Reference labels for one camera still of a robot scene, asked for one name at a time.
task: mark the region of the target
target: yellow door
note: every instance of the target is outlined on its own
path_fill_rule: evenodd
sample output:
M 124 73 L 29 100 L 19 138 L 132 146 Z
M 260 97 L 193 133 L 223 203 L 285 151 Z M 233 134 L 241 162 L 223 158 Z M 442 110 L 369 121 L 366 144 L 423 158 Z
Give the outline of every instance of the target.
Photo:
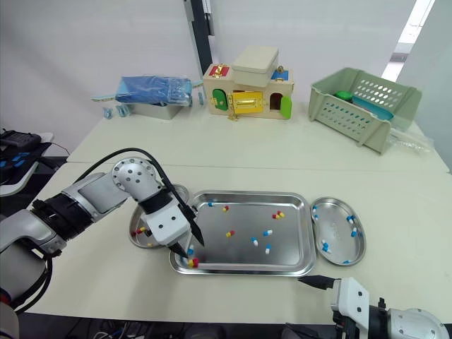
M 234 92 L 232 106 L 235 114 L 261 113 L 263 111 L 262 92 Z

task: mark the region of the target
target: green lid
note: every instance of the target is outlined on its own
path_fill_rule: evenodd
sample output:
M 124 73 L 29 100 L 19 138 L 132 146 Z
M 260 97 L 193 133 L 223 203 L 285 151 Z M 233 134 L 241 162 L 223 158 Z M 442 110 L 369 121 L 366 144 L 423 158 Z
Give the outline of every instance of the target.
M 334 96 L 345 101 L 350 101 L 352 99 L 352 93 L 347 92 L 346 90 L 340 90 L 339 92 L 334 93 Z

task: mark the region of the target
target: green door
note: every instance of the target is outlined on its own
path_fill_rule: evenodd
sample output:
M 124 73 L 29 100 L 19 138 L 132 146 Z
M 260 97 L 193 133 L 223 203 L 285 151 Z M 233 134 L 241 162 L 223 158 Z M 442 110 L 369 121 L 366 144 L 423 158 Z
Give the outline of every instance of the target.
M 281 115 L 286 118 L 290 119 L 290 115 L 292 113 L 292 101 L 290 97 L 282 97 L 281 98 Z
M 213 90 L 212 92 L 213 102 L 215 108 L 227 111 L 227 98 L 224 90 Z

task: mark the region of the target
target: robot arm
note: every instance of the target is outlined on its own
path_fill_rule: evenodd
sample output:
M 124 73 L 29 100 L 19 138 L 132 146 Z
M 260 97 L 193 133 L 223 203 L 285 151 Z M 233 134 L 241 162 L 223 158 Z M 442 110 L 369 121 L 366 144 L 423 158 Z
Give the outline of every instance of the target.
M 300 282 L 322 290 L 331 289 L 331 309 L 336 338 L 345 339 L 449 339 L 446 327 L 421 309 L 386 310 L 383 298 L 377 307 L 369 304 L 369 292 L 354 278 L 333 279 L 304 276 Z M 306 331 L 300 331 L 300 337 Z
M 13 308 L 23 303 L 24 295 L 29 297 L 38 282 L 42 284 L 49 270 L 45 261 L 58 256 L 68 240 L 130 196 L 143 208 L 143 221 L 156 241 L 187 257 L 178 241 L 191 229 L 203 244 L 202 234 L 194 222 L 195 213 L 173 193 L 166 175 L 162 180 L 166 186 L 157 180 L 150 161 L 129 157 L 108 173 L 89 175 L 46 201 L 34 201 L 32 210 L 20 210 L 6 218 L 0 226 L 2 301 Z M 33 249 L 41 252 L 42 258 Z

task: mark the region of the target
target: black pole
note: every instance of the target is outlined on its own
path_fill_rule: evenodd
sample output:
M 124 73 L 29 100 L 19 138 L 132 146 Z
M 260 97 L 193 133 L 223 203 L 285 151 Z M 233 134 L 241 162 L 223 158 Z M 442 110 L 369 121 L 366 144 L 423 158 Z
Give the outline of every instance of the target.
M 210 53 L 209 45 L 209 29 L 206 22 L 206 16 L 204 14 L 202 0 L 190 0 L 191 10 L 193 11 L 194 20 L 191 22 L 193 32 L 195 35 L 196 48 L 198 50 L 199 62 L 201 64 L 201 70 L 203 74 L 207 71 L 208 67 L 212 63 L 212 54 Z

